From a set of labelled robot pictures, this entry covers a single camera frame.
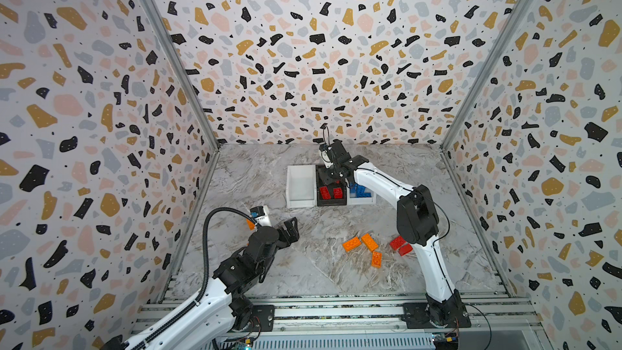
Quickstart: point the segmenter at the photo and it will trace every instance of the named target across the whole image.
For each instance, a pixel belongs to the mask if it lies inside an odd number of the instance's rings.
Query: patterned wall panel
[[[0,348],[99,348],[166,281],[203,134],[137,0],[0,21]]]
[[[516,0],[155,0],[221,143],[438,142]]]
[[[557,349],[622,347],[619,0],[535,0],[449,155]]]

